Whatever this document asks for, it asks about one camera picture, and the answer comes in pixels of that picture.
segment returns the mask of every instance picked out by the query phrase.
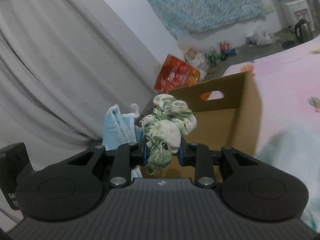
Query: brown box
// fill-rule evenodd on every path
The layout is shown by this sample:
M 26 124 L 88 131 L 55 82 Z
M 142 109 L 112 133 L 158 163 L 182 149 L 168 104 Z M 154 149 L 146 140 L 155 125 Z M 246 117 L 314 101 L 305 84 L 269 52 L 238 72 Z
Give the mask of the brown box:
M 200 98 L 203 93 L 212 91 L 220 91 L 224 97 L 208 101 Z M 255 153 L 261 100 L 249 72 L 178 88 L 170 93 L 178 100 L 185 101 L 197 119 L 197 128 L 185 137 L 188 143 L 202 143 L 211 150 L 232 146 L 249 155 Z M 194 168 L 181 167 L 177 157 L 172 157 L 170 165 L 157 176 L 147 175 L 145 168 L 141 171 L 145 178 L 194 177 Z

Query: red package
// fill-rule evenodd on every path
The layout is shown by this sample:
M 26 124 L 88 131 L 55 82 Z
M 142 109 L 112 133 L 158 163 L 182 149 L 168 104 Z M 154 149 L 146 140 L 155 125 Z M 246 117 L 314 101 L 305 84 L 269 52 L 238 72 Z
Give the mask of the red package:
M 169 54 L 158 75 L 155 89 L 166 93 L 171 89 L 196 84 L 199 79 L 200 72 L 197 69 Z

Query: gray floor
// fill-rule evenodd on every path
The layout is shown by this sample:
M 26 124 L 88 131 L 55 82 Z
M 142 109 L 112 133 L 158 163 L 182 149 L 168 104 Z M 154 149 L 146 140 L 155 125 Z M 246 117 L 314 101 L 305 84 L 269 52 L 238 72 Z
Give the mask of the gray floor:
M 226 61 L 218 62 L 217 66 L 214 69 L 209 69 L 209 72 L 206 76 L 206 80 L 221 77 L 228 67 L 231 65 L 236 65 L 243 62 L 251 62 L 255 59 L 266 57 L 269 55 L 276 54 L 278 52 L 284 51 L 282 48 L 282 43 L 288 40 L 295 40 L 295 35 L 288 33 L 283 30 L 277 33 L 279 40 L 267 46 L 257 46 L 256 44 L 249 46 L 244 45 L 237 48 L 237 56 L 228 57 Z

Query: red plastic bag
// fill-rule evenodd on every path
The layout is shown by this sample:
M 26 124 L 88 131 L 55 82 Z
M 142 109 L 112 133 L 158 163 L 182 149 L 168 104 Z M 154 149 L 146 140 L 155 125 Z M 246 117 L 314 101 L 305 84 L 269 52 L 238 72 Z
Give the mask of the red plastic bag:
M 155 90 L 166 93 L 171 89 L 199 82 L 200 72 L 188 63 L 168 55 L 158 75 Z

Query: silver screw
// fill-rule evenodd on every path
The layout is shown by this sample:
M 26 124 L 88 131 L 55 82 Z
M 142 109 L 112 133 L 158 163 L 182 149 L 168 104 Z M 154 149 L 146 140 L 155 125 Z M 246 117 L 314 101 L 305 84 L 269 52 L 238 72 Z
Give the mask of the silver screw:
M 126 182 L 127 180 L 123 177 L 113 177 L 110 182 L 113 184 L 113 185 L 122 185 Z
M 213 178 L 209 178 L 209 177 L 202 177 L 199 180 L 199 183 L 205 186 L 211 185 L 214 183 L 214 179 Z

